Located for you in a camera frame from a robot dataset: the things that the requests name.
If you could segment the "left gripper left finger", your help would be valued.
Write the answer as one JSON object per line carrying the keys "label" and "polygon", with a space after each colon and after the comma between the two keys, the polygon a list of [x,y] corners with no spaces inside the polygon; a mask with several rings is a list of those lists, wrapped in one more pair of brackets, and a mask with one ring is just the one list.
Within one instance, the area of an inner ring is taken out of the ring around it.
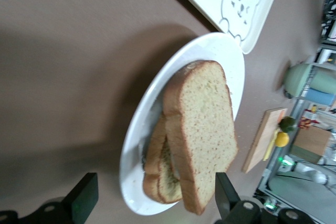
{"label": "left gripper left finger", "polygon": [[38,223],[85,223],[98,198],[98,175],[87,173],[61,201],[39,208]]}

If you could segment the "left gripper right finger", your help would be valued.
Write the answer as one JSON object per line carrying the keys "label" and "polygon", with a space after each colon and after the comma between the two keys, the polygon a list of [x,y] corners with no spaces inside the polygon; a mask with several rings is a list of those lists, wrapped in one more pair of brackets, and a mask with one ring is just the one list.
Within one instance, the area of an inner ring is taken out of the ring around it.
{"label": "left gripper right finger", "polygon": [[273,223],[273,215],[255,202],[241,200],[226,173],[216,173],[215,201],[220,219],[218,223]]}

